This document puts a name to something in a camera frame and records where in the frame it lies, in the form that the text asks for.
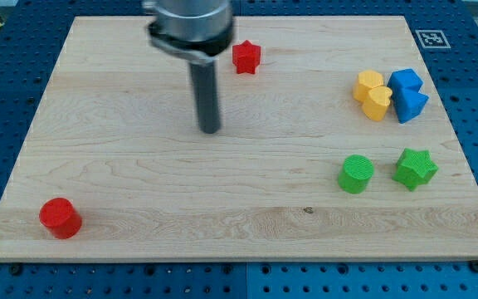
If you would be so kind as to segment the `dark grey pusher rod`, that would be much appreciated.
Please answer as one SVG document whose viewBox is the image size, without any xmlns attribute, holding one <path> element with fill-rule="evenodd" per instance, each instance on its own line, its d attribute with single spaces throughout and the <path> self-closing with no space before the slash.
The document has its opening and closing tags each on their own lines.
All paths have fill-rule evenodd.
<svg viewBox="0 0 478 299">
<path fill-rule="evenodd" d="M 215 62 L 189 62 L 188 65 L 198 127 L 203 133 L 214 134 L 221 128 Z"/>
</svg>

